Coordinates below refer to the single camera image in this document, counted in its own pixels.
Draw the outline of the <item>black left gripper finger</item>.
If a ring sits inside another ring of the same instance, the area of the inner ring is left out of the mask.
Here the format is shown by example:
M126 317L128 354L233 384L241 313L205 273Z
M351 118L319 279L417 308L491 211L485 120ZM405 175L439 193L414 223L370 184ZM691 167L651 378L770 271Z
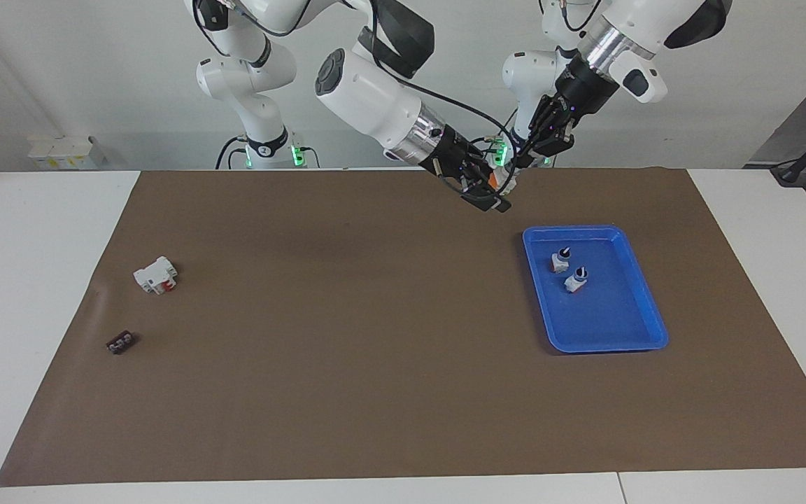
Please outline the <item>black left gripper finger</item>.
M518 168L527 169L549 164L553 158L574 146L572 127L541 128L531 133L518 151Z
M515 114L515 162L532 162L531 153L541 141L550 137L550 127L556 118L556 103L552 98L518 103Z

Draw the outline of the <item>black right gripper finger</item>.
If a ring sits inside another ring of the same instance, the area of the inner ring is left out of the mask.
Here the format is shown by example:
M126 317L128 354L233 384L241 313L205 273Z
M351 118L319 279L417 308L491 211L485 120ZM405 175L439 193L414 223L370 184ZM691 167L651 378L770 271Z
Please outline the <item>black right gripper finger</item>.
M490 210L506 213L506 211L511 209L511 202L505 197L499 197L499 195L496 195L493 191L487 192L486 194L483 192L464 192L464 201L484 211L484 213Z
M482 165L486 166L484 174L487 179L495 178L495 154L497 150L496 143L475 143L474 149L479 152Z

